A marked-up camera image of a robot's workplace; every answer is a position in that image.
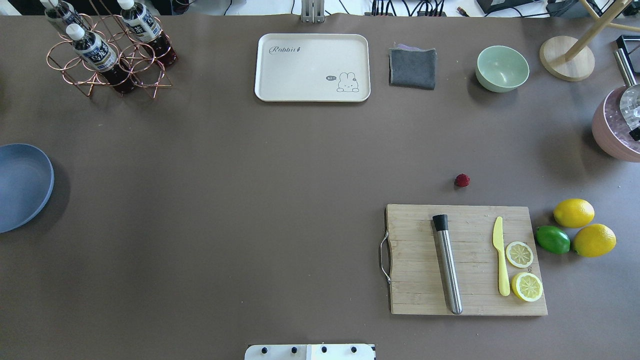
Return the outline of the blue round plate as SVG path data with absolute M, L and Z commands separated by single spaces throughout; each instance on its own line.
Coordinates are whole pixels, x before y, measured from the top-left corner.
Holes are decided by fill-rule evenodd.
M 45 207 L 55 174 L 50 158 L 25 143 L 0 148 L 0 232 L 19 228 Z

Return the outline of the cream rabbit tray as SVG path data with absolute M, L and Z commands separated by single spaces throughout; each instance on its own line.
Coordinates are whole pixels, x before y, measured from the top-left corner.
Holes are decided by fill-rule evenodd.
M 254 94 L 266 102 L 362 102 L 371 93 L 369 43 L 360 34 L 260 37 Z

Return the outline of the steel muddler black tip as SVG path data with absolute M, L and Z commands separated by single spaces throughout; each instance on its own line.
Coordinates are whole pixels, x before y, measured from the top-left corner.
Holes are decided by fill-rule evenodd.
M 463 303 L 458 285 L 457 269 L 454 258 L 453 246 L 450 239 L 450 229 L 447 214 L 438 214 L 432 217 L 432 221 L 439 239 L 440 256 L 442 259 L 445 290 L 450 311 L 453 315 L 463 313 Z

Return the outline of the yellow plastic knife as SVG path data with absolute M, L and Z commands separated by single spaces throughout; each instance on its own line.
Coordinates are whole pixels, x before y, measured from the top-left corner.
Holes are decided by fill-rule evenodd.
M 492 234 L 493 247 L 497 253 L 497 284 L 498 291 L 501 296 L 507 297 L 510 295 L 510 283 L 508 271 L 506 268 L 506 255 L 505 255 L 505 240 L 503 233 L 503 217 L 498 216 L 494 221 L 493 234 Z

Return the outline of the green bowl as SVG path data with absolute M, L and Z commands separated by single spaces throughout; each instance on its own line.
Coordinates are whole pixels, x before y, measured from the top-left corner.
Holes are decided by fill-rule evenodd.
M 475 75 L 488 91 L 510 92 L 530 77 L 530 66 L 525 57 L 514 48 L 493 45 L 477 56 Z

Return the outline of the lemon slice lower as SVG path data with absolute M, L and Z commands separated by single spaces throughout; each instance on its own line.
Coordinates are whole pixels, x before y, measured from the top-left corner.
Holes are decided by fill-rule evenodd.
M 531 272 L 519 272 L 512 277 L 510 287 L 522 301 L 535 302 L 544 294 L 543 283 Z

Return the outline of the dark tea bottle middle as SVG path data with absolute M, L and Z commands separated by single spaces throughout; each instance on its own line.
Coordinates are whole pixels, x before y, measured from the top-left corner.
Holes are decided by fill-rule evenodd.
M 146 5 L 135 0 L 119 0 L 120 16 L 132 36 L 146 44 L 144 50 L 166 68 L 173 65 L 178 55 L 169 37 Z

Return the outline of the dark tea bottle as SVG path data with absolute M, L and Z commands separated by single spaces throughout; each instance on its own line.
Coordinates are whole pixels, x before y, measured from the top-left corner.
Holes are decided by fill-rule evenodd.
M 132 36 L 146 44 L 144 50 L 166 68 L 173 65 L 178 55 L 169 37 L 146 5 L 135 0 L 119 0 L 120 16 Z
M 89 31 L 89 24 L 75 10 L 71 3 L 64 0 L 41 0 L 45 7 L 46 20 L 64 37 L 67 37 L 68 25 L 77 24 L 85 31 Z
M 74 51 L 88 66 L 100 73 L 115 91 L 127 94 L 137 88 L 130 66 L 100 35 L 84 30 L 77 23 L 68 25 L 66 33 L 71 38 Z

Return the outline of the green lime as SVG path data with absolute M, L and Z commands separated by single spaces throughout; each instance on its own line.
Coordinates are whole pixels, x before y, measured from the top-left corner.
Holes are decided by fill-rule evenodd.
M 563 255 L 570 251 L 571 241 L 567 233 L 552 225 L 543 225 L 535 231 L 535 241 L 545 250 Z

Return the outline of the yellow lemon far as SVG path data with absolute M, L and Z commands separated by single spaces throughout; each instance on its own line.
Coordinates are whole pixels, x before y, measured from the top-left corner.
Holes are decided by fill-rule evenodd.
M 553 218 L 565 228 L 587 226 L 595 218 L 594 207 L 585 199 L 569 198 L 558 203 L 553 210 Z

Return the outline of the dark tea bottle front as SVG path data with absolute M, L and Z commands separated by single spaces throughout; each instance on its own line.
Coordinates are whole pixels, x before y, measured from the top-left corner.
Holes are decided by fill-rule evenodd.
M 137 88 L 130 66 L 100 35 L 84 30 L 77 23 L 68 25 L 66 33 L 71 38 L 74 51 L 88 66 L 100 73 L 115 91 L 127 94 Z

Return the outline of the yellow lemon near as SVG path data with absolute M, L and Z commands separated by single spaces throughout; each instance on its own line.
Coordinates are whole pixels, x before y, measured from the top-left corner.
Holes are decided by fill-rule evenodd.
M 595 223 L 581 228 L 573 240 L 573 249 L 580 256 L 593 258 L 612 251 L 617 244 L 617 236 L 606 225 Z

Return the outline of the pink bowl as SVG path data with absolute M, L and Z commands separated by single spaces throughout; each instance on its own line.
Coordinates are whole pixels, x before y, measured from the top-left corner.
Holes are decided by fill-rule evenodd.
M 619 102 L 625 86 L 613 89 L 599 103 L 592 118 L 591 130 L 599 147 L 618 160 L 640 162 L 639 142 L 630 136 L 630 128 L 620 111 Z

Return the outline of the dark tea bottle back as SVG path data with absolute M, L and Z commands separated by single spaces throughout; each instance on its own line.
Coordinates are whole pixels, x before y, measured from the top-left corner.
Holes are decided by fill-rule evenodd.
M 64 0 L 41 0 L 45 7 L 46 20 L 64 37 L 67 37 L 68 25 L 77 24 L 85 31 L 89 31 L 89 24 L 75 10 L 71 3 Z

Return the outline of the aluminium frame post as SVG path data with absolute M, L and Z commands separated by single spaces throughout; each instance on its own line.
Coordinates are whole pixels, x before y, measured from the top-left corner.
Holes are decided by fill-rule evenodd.
M 301 22 L 324 23 L 325 0 L 301 0 Z

